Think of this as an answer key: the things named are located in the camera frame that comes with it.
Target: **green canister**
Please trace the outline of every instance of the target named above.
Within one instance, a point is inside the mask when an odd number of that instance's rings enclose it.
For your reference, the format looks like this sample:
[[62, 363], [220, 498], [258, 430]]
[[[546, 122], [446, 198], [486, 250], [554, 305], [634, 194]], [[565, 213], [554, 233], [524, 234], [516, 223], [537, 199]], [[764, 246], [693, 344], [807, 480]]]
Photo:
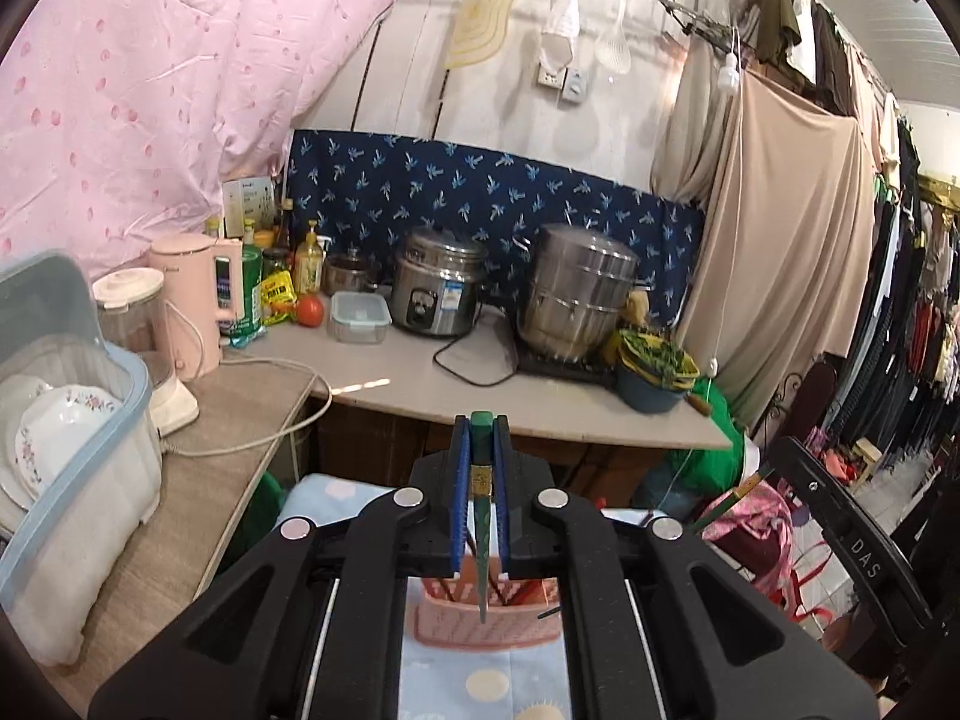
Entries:
[[[260, 304], [260, 275], [263, 269], [263, 254], [254, 245], [243, 247], [243, 319], [240, 322], [220, 322], [220, 334], [228, 338], [248, 338], [255, 335], [262, 323]], [[229, 279], [217, 279], [220, 301], [229, 305]]]

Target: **pink kettle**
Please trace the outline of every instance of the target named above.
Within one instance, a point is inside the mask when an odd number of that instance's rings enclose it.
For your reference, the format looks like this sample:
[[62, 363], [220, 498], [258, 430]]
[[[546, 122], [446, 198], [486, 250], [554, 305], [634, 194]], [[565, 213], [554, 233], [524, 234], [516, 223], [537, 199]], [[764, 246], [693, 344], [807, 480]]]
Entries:
[[[223, 357], [217, 322], [243, 319], [243, 242], [199, 233], [157, 239], [150, 267], [163, 271], [171, 362], [179, 377], [192, 381], [214, 370]], [[217, 296], [218, 276], [229, 279], [229, 307]]]

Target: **white dot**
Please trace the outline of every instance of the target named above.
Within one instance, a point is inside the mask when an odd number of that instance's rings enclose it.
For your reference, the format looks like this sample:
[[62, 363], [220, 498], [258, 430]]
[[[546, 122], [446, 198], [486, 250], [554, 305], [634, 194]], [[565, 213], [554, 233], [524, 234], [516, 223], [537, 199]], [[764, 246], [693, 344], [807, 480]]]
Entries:
[[534, 707], [527, 707], [520, 714], [514, 715], [514, 720], [565, 720], [563, 712], [557, 709], [553, 704], [536, 704]]
[[474, 701], [491, 704], [499, 701], [510, 689], [510, 678], [495, 668], [482, 668], [467, 677], [467, 693]]
[[326, 483], [326, 494], [338, 501], [346, 501], [347, 498], [357, 495], [357, 485], [345, 482], [343, 479], [333, 479]]

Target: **pink plastic basket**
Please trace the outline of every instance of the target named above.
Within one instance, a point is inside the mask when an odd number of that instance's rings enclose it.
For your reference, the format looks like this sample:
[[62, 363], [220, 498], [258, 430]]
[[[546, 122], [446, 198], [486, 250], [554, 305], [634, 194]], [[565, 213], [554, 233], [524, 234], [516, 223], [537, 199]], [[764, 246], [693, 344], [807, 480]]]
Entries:
[[[491, 575], [500, 571], [500, 562], [490, 558]], [[424, 579], [424, 598], [416, 608], [414, 635], [421, 644], [458, 650], [512, 650], [535, 647], [560, 637], [563, 630], [559, 614], [551, 614], [542, 620], [536, 615], [554, 608], [560, 603], [557, 580], [498, 581], [497, 588], [507, 600], [500, 600], [490, 588], [487, 591], [487, 622], [480, 623], [477, 608], [476, 563], [470, 555], [464, 555], [460, 577], [445, 580], [453, 601], [448, 599], [440, 580]], [[510, 600], [522, 591], [521, 603]]]

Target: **yellow bottle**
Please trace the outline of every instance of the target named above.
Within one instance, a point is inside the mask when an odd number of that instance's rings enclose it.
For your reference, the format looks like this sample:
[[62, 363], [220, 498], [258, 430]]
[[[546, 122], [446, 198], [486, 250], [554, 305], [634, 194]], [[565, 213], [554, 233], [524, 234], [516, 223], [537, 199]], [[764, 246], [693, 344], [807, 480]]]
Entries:
[[320, 288], [320, 271], [323, 269], [323, 249], [317, 241], [315, 220], [310, 220], [306, 239], [296, 247], [294, 265], [294, 289], [297, 295], [313, 295]]

